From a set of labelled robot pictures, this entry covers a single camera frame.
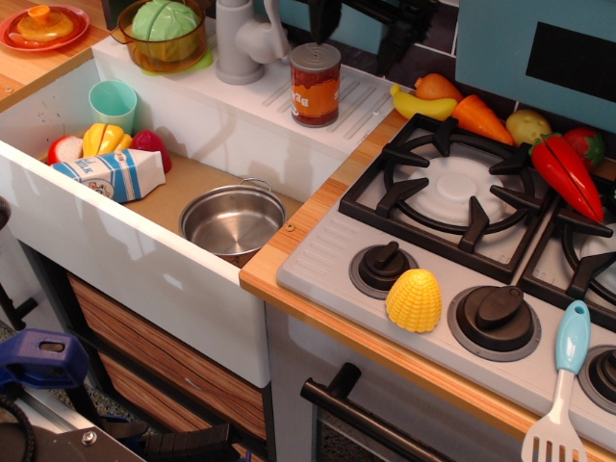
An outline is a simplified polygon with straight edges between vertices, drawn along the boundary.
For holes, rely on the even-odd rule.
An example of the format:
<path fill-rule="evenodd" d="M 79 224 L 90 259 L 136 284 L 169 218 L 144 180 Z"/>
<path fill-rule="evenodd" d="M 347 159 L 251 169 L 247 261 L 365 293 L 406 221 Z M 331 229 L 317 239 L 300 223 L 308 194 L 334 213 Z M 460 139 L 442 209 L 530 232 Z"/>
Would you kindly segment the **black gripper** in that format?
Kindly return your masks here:
<path fill-rule="evenodd" d="M 380 42 L 375 74 L 385 76 L 406 54 L 409 47 L 424 39 L 439 1 L 308 0 L 310 32 L 313 41 L 323 43 L 338 28 L 343 6 L 348 6 L 387 26 Z"/>

